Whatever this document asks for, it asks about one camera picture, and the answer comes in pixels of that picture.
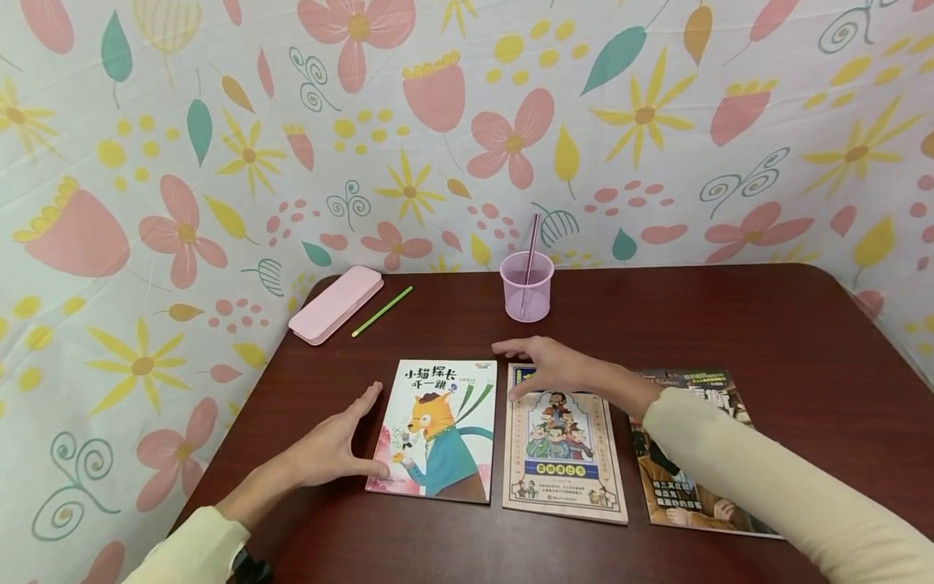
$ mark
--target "comic book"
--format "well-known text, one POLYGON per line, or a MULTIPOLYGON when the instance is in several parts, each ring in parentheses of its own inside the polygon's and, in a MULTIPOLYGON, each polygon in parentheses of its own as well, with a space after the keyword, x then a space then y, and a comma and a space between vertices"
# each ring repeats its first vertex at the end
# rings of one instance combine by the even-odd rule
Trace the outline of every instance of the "comic book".
MULTIPOLYGON (((510 364, 509 388, 535 374, 510 364)), ((502 506, 627 523, 610 407, 589 393, 535 392, 507 404, 502 506)))
MULTIPOLYGON (((711 402, 725 415, 752 427, 728 371, 636 371, 662 387, 680 388, 711 402)), ((643 425, 630 417, 632 442, 639 461, 649 521, 655 525, 686 527, 729 534, 781 538, 772 528, 695 483, 652 441, 643 425)))
POLYGON ((366 490, 489 504, 495 361, 399 361, 366 490))

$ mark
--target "pink cup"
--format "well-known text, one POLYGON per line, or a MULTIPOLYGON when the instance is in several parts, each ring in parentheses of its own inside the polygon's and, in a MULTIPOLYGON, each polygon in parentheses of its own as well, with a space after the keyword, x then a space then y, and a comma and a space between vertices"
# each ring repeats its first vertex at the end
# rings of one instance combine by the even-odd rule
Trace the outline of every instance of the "pink cup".
POLYGON ((506 294, 506 314, 519 322, 536 322, 551 309, 551 277, 555 265, 548 256, 535 252, 531 261, 529 285, 525 283, 529 253, 517 251, 500 264, 502 286, 506 294))

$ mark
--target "left hand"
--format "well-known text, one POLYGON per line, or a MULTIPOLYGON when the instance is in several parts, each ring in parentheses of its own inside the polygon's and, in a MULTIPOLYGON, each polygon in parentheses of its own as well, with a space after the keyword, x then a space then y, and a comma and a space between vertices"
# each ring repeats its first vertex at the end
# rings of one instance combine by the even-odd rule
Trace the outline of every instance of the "left hand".
POLYGON ((318 424, 279 456, 290 469, 297 486, 314 487, 354 475, 389 477, 388 466, 357 458, 350 451, 350 439, 357 430, 357 423, 370 411, 382 390, 383 384, 375 381, 345 411, 318 424))

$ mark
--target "beige long sleeve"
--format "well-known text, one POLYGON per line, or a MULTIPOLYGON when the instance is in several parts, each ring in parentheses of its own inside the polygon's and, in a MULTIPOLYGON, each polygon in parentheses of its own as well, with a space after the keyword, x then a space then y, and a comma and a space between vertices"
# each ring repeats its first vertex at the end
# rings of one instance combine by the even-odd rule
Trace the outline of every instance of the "beige long sleeve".
POLYGON ((665 390, 643 424, 688 475, 765 521, 831 582, 934 582, 934 543, 698 396, 665 390))
POLYGON ((222 584, 248 539, 243 525, 214 507, 202 507, 153 548, 123 584, 222 584))

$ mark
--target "illustrated book cover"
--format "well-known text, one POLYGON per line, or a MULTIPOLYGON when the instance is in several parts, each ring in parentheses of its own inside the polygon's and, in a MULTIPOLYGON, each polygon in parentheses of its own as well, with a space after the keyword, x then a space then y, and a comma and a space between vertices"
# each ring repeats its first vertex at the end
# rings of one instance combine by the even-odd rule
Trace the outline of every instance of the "illustrated book cover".
MULTIPOLYGON (((724 415, 753 427, 728 371, 668 369, 636 373, 662 387, 693 392, 717 406, 724 415)), ((630 424, 649 520, 654 525, 781 538, 772 528, 729 499, 719 497, 695 483, 665 456, 638 420, 630 418, 630 424)))
MULTIPOLYGON (((509 388, 535 374, 510 364, 509 388)), ((534 392, 506 410, 502 506, 627 523, 610 407, 589 393, 534 392)))
POLYGON ((495 361, 399 361, 366 490, 489 504, 495 361))

